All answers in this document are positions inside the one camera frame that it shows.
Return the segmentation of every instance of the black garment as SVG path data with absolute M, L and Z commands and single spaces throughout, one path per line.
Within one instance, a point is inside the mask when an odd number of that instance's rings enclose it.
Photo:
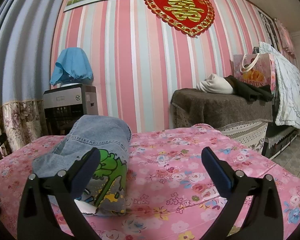
M 257 99 L 270 102 L 274 97 L 271 93 L 270 85 L 257 88 L 237 80 L 234 76 L 228 76 L 225 79 L 233 87 L 236 95 L 245 98 L 249 102 L 254 102 Z

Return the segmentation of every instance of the blue gripper pad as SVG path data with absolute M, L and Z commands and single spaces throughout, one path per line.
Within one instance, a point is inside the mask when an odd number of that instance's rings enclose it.
M 220 161 L 210 147 L 205 147 L 202 150 L 201 160 L 220 196 L 229 198 L 234 186 L 231 178 L 231 173 L 234 171 L 230 165 L 227 162 Z
M 92 148 L 70 167 L 68 173 L 72 198 L 79 198 L 82 195 L 99 164 L 100 152 L 97 148 Z

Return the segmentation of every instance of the heart-shaped decoration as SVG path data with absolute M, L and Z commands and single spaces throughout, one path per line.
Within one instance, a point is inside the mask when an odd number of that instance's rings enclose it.
M 190 36 L 200 35 L 214 20 L 209 0 L 144 0 L 164 22 Z

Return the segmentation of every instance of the blue cloth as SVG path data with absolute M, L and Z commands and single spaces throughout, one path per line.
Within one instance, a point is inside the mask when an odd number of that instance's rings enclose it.
M 131 131 L 121 119 L 100 115 L 84 115 L 70 133 L 46 155 L 32 162 L 39 178 L 52 177 L 60 170 L 68 170 L 93 147 L 100 150 L 101 163 L 87 185 L 88 194 L 78 199 L 94 206 L 91 215 L 124 215 L 124 192 L 129 161 Z M 54 197 L 50 201 L 57 204 Z
M 65 83 L 70 79 L 92 79 L 93 73 L 86 53 L 81 48 L 64 49 L 54 67 L 50 84 Z

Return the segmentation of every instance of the gray blanket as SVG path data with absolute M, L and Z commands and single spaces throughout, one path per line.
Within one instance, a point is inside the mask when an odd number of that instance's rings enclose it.
M 174 92 L 171 102 L 190 115 L 191 124 L 206 123 L 218 130 L 249 122 L 272 122 L 271 102 L 247 102 L 236 95 L 184 88 Z
M 87 190 L 77 199 L 85 203 L 77 205 L 82 213 L 89 215 L 123 215 L 126 210 L 124 192 L 130 138 L 130 128 L 121 119 L 84 115 L 50 153 L 32 162 L 33 171 L 39 178 L 54 176 L 60 170 L 67 171 L 75 160 L 96 147 L 101 154 L 100 165 Z M 57 204 L 55 197 L 51 197 L 50 201 Z M 80 207 L 86 207 L 87 203 L 95 208 L 82 210 Z

